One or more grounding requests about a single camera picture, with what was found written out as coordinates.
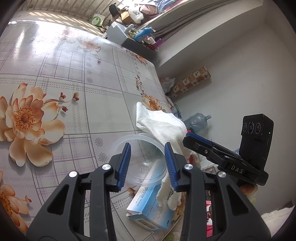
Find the plastic container lid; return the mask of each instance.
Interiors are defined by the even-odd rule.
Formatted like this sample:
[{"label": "plastic container lid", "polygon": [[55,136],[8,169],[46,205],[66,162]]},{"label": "plastic container lid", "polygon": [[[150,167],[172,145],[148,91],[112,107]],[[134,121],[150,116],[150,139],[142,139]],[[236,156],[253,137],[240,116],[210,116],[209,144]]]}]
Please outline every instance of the plastic container lid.
[{"label": "plastic container lid", "polygon": [[122,152],[126,142],[131,145],[131,160],[126,182],[137,186],[161,184],[167,172],[164,147],[148,136],[128,135],[114,142],[114,155]]}]

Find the pink object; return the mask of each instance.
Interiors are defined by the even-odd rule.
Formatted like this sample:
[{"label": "pink object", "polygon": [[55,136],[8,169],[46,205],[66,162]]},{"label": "pink object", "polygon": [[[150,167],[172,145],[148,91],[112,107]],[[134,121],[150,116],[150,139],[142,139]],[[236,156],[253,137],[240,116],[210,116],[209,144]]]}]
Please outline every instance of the pink object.
[{"label": "pink object", "polygon": [[162,39],[158,39],[155,44],[153,44],[153,48],[157,49],[160,45],[162,45],[164,41]]},{"label": "pink object", "polygon": [[211,213],[210,213],[210,206],[211,201],[206,201],[206,208],[207,208],[207,238],[211,237],[213,235],[213,222],[211,219]]},{"label": "pink object", "polygon": [[157,7],[145,4],[140,7],[140,11],[146,13],[147,15],[155,15],[157,14]]}]

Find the plastic water bottle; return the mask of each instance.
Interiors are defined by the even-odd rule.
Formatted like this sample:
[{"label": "plastic water bottle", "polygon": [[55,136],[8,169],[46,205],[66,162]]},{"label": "plastic water bottle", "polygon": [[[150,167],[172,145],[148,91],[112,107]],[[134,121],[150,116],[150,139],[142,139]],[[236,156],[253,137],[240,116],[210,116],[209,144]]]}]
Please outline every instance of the plastic water bottle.
[{"label": "plastic water bottle", "polygon": [[204,116],[201,113],[196,113],[185,120],[184,124],[187,130],[192,128],[195,133],[198,133],[202,129],[207,128],[207,120],[210,118],[212,118],[211,115]]}]

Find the white fluffy fabric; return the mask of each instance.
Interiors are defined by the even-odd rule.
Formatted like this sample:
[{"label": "white fluffy fabric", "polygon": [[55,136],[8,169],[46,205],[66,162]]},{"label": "white fluffy fabric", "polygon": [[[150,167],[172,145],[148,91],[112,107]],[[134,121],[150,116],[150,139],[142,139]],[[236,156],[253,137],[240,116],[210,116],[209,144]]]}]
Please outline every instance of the white fluffy fabric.
[{"label": "white fluffy fabric", "polygon": [[284,222],[287,220],[294,207],[295,206],[290,208],[286,207],[278,211],[276,210],[271,213],[265,213],[261,216],[266,225],[268,226],[271,236],[274,236],[274,234],[284,224]]},{"label": "white fluffy fabric", "polygon": [[[174,153],[181,154],[188,162],[192,155],[195,163],[200,167],[198,156],[183,146],[183,138],[187,133],[185,124],[171,113],[164,113],[162,110],[150,111],[141,102],[137,103],[136,126],[146,133],[151,134],[163,146],[170,142]],[[168,172],[162,179],[161,188],[157,193],[156,200],[159,206],[166,202],[171,210],[175,210],[181,204],[181,193],[174,192],[167,200],[171,184]]]}]

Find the plastic bag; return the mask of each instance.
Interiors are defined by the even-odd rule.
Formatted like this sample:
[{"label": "plastic bag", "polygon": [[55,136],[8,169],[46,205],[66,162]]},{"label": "plastic bag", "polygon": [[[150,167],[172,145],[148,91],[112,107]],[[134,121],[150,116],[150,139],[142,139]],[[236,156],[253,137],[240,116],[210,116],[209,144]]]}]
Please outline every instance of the plastic bag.
[{"label": "plastic bag", "polygon": [[170,91],[170,89],[174,86],[174,83],[175,83],[175,78],[170,79],[169,77],[166,77],[160,80],[161,87],[163,88],[163,91],[165,93]]},{"label": "plastic bag", "polygon": [[128,14],[132,18],[132,20],[137,24],[141,23],[141,20],[144,19],[143,13],[141,13],[139,9],[136,8],[129,8]]},{"label": "plastic bag", "polygon": [[92,25],[102,26],[105,16],[103,15],[102,11],[101,11],[101,14],[99,13],[100,12],[98,12],[97,14],[94,14],[94,16],[92,17],[90,21]]}]

